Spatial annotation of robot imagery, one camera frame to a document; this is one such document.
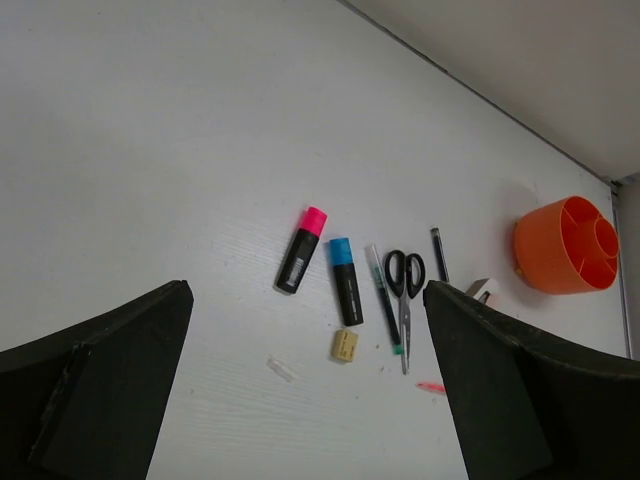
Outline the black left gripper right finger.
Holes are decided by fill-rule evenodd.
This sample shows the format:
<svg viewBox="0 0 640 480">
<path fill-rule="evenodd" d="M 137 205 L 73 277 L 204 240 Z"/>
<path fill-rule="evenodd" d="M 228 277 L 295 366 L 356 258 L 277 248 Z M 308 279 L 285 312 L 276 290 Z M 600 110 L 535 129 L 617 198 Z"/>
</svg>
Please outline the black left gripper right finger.
<svg viewBox="0 0 640 480">
<path fill-rule="evenodd" d="M 639 364 L 430 281 L 423 302 L 471 479 L 636 479 Z"/>
</svg>

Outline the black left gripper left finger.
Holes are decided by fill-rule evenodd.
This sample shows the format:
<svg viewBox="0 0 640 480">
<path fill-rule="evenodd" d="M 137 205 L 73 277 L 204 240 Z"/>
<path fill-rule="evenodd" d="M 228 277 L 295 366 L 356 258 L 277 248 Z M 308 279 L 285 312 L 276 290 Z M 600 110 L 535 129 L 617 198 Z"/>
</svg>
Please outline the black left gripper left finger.
<svg viewBox="0 0 640 480">
<path fill-rule="evenodd" d="M 3 351 L 2 478 L 146 478 L 192 309 L 173 280 Z"/>
</svg>

